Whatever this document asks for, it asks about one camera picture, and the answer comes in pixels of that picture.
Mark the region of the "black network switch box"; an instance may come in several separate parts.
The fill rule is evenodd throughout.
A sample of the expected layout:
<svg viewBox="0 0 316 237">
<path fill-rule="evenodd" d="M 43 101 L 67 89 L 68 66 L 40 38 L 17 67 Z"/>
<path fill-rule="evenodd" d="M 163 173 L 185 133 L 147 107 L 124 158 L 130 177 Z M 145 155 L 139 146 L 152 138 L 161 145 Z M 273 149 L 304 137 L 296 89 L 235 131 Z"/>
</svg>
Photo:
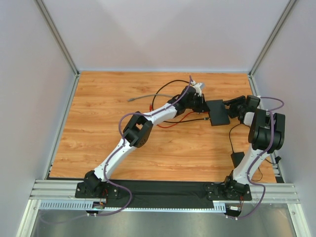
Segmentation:
<svg viewBox="0 0 316 237">
<path fill-rule="evenodd" d="M 206 101 L 209 108 L 209 117 L 212 126 L 229 125 L 230 119 L 223 100 Z"/>
</svg>

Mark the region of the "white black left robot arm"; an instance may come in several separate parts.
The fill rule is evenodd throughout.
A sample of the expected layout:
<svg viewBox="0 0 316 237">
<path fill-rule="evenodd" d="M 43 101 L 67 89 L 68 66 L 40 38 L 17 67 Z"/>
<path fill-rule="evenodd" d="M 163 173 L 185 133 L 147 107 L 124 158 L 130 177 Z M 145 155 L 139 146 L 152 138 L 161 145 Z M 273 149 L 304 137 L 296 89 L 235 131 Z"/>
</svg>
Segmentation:
<svg viewBox="0 0 316 237">
<path fill-rule="evenodd" d="M 165 120 L 173 119 L 184 113 L 186 109 L 203 112 L 202 89 L 203 82 L 191 82 L 181 92 L 178 98 L 170 99 L 162 107 L 148 113 L 134 112 L 124 115 L 131 116 L 125 128 L 121 128 L 123 119 L 119 121 L 118 130 L 121 135 L 116 148 L 94 170 L 85 174 L 83 182 L 77 184 L 75 197 L 77 198 L 102 198 L 107 189 L 107 184 L 118 165 L 135 149 L 142 147 L 147 142 L 154 126 Z"/>
</svg>

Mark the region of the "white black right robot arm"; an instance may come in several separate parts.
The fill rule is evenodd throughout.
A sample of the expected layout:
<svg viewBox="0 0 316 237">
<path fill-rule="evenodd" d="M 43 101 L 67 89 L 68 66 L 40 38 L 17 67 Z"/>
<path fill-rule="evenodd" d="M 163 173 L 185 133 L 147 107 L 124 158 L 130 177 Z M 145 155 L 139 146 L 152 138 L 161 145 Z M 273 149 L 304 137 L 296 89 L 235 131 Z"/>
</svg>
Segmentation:
<svg viewBox="0 0 316 237">
<path fill-rule="evenodd" d="M 275 99 L 281 102 L 279 107 L 263 110 L 259 108 L 261 99 L 266 99 L 266 96 L 247 95 L 224 101 L 228 116 L 238 118 L 240 124 L 250 127 L 248 151 L 231 154 L 234 169 L 225 178 L 223 189 L 229 199 L 242 199 L 250 192 L 249 184 L 253 184 L 251 179 L 255 171 L 268 155 L 279 150 L 284 143 L 285 115 L 273 113 L 282 108 L 284 102 Z"/>
</svg>

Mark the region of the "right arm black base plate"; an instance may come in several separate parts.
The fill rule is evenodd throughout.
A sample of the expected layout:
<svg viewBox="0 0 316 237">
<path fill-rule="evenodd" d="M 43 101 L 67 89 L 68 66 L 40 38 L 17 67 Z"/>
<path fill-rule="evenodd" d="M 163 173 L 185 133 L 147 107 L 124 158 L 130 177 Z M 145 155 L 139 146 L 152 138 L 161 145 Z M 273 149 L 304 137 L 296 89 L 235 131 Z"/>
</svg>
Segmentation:
<svg viewBox="0 0 316 237">
<path fill-rule="evenodd" d="M 240 183 L 206 183 L 203 186 L 208 200 L 233 200 L 251 201 L 251 191 L 249 185 Z"/>
</svg>

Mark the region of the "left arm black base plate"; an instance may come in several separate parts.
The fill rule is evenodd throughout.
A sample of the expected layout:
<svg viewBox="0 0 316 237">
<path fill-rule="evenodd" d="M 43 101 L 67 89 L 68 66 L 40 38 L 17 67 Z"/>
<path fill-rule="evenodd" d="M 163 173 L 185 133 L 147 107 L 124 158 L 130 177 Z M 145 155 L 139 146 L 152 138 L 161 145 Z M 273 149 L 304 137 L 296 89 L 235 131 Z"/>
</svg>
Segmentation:
<svg viewBox="0 0 316 237">
<path fill-rule="evenodd" d="M 88 188 L 84 182 L 78 183 L 75 192 L 75 198 L 109 198 L 118 199 L 124 195 L 118 187 L 107 182 L 101 182 L 93 191 Z"/>
</svg>

